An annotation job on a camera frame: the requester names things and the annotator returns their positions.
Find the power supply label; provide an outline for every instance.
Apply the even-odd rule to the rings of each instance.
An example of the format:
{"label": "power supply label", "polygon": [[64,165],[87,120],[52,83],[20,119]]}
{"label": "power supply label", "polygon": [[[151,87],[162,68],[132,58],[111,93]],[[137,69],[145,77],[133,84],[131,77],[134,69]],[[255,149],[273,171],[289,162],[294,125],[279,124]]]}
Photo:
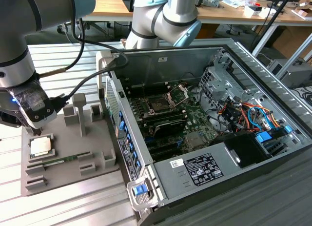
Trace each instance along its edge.
{"label": "power supply label", "polygon": [[196,186],[201,186],[223,176],[210,153],[186,160],[184,165]]}

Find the blue latch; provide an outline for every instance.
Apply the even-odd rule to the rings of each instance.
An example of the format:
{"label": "blue latch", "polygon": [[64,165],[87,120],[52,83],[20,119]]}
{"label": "blue latch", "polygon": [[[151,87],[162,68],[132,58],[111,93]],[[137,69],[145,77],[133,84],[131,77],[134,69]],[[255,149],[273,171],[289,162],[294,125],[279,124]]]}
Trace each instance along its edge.
{"label": "blue latch", "polygon": [[119,125],[119,130],[122,131],[125,128],[125,121],[121,121]]}
{"label": "blue latch", "polygon": [[133,150],[135,149],[135,146],[133,145],[132,142],[130,142],[129,147],[130,147],[130,152],[132,153]]}
{"label": "blue latch", "polygon": [[141,163],[140,163],[140,161],[138,160],[137,162],[136,162],[136,167],[138,168],[138,169],[140,169],[140,167],[141,167]]}
{"label": "blue latch", "polygon": [[138,185],[133,188],[135,195],[140,195],[148,192],[148,188],[146,184]]}
{"label": "blue latch", "polygon": [[260,141],[261,143],[266,142],[270,139],[272,139],[272,137],[269,135],[268,132],[261,132],[257,135],[257,139],[258,141]]}
{"label": "blue latch", "polygon": [[133,158],[133,160],[137,159],[137,152],[136,151],[133,152],[133,157],[132,158]]}
{"label": "blue latch", "polygon": [[128,140],[128,142],[131,141],[131,136],[130,136],[130,134],[127,135],[127,140]]}
{"label": "blue latch", "polygon": [[293,131],[293,129],[289,125],[286,125],[284,128],[285,128],[286,132],[288,132],[288,133],[291,133]]}

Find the white label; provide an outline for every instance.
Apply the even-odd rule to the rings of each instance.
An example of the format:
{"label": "white label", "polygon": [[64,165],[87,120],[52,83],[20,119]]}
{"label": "white label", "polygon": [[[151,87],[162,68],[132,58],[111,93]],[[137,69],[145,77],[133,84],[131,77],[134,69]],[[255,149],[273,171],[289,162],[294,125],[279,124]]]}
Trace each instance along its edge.
{"label": "white label", "polygon": [[177,159],[177,160],[170,161],[170,164],[171,164],[172,168],[184,165],[183,159]]}
{"label": "white label", "polygon": [[162,57],[158,59],[158,62],[166,62],[167,61],[167,57]]}

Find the motherboard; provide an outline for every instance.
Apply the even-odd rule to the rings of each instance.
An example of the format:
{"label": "motherboard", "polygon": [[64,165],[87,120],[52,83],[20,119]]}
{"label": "motherboard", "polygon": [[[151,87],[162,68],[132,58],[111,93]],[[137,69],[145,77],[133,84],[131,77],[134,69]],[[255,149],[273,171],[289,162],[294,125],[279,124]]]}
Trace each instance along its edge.
{"label": "motherboard", "polygon": [[218,135],[186,83],[132,88],[136,122],[152,158],[162,161],[207,147]]}

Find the green circuit board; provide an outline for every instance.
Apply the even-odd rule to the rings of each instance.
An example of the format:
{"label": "green circuit board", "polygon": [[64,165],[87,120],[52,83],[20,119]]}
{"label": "green circuit board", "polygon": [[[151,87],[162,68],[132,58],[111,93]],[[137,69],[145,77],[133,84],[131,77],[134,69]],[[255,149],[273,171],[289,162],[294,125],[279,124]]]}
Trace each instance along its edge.
{"label": "green circuit board", "polygon": [[[178,88],[179,84],[177,83],[169,84],[169,86],[174,89],[170,93],[170,96],[171,100],[175,104],[178,104],[175,107],[172,107],[170,103],[168,103],[167,94],[129,99],[147,147],[152,157],[156,157],[155,159],[157,161],[170,158],[171,154],[174,157],[175,155],[207,147],[218,135],[213,125],[207,120],[205,112],[199,106],[198,100],[195,98],[196,95],[193,95],[188,90],[187,92],[180,90]],[[168,112],[183,111],[183,115],[179,115],[179,118],[182,118],[181,120],[185,123],[183,130],[170,136],[155,138],[153,136],[153,129],[155,126],[166,123],[167,121],[165,119],[161,120],[158,123],[154,123],[153,126],[147,126],[142,123],[144,117],[153,117],[150,110],[151,108],[153,108],[155,114],[161,114],[163,117],[166,117]],[[162,153],[167,152],[168,149],[172,149],[172,152],[169,153],[168,156],[162,155]]]}

